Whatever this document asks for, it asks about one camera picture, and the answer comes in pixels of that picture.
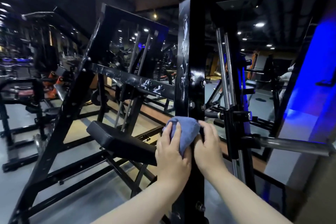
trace microfiber cloth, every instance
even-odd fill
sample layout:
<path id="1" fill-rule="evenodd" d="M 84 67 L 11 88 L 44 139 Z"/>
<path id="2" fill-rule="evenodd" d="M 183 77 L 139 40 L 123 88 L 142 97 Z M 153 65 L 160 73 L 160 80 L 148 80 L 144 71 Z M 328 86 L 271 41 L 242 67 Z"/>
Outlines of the microfiber cloth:
<path id="1" fill-rule="evenodd" d="M 197 120 L 195 120 L 194 118 L 184 117 L 184 116 L 172 117 L 167 122 L 167 124 L 169 124 L 169 122 L 173 123 L 173 127 L 170 133 L 170 140 L 173 138 L 175 134 L 177 123 L 179 122 L 181 125 L 182 133 L 181 133 L 181 138 L 180 138 L 179 152 L 181 156 L 183 156 L 186 148 L 193 142 L 193 140 L 199 133 L 201 126 L 198 124 Z"/>

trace recessed light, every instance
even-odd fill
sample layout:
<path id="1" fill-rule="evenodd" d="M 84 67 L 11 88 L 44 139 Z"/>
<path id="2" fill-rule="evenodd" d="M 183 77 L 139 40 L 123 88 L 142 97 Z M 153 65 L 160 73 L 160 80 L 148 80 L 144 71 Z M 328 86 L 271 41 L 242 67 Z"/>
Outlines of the recessed light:
<path id="1" fill-rule="evenodd" d="M 255 24 L 255 26 L 256 26 L 257 28 L 262 28 L 263 26 L 265 26 L 265 23 L 263 23 L 263 22 L 258 22 L 257 24 Z"/>

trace forearm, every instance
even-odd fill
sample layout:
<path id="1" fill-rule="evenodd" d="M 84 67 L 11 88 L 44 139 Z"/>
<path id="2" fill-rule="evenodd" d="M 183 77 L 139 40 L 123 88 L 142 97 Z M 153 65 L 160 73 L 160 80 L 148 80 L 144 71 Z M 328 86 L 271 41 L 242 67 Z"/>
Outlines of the forearm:
<path id="1" fill-rule="evenodd" d="M 155 182 L 93 224 L 156 224 L 177 197 L 175 189 L 170 184 Z"/>
<path id="2" fill-rule="evenodd" d="M 209 182 L 239 224 L 291 223 L 227 170 L 216 172 Z"/>

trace person's left hand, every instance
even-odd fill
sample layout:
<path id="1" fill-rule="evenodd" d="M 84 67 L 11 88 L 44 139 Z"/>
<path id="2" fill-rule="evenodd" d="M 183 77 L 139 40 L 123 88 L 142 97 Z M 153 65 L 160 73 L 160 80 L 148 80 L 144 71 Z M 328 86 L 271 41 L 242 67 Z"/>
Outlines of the person's left hand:
<path id="1" fill-rule="evenodd" d="M 178 122 L 176 131 L 170 141 L 173 123 L 170 122 L 157 141 L 155 158 L 157 162 L 157 181 L 172 186 L 178 197 L 182 192 L 191 171 L 191 149 L 188 147 L 184 156 L 179 153 L 181 125 Z"/>

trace black bench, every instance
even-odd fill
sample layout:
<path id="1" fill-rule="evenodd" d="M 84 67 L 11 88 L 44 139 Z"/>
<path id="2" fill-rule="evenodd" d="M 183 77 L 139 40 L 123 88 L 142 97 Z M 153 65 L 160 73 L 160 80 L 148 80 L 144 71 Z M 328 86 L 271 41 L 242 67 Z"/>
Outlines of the black bench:
<path id="1" fill-rule="evenodd" d="M 113 153 L 114 157 L 156 166 L 156 147 L 126 134 L 116 128 L 93 121 L 86 131 L 100 146 Z"/>

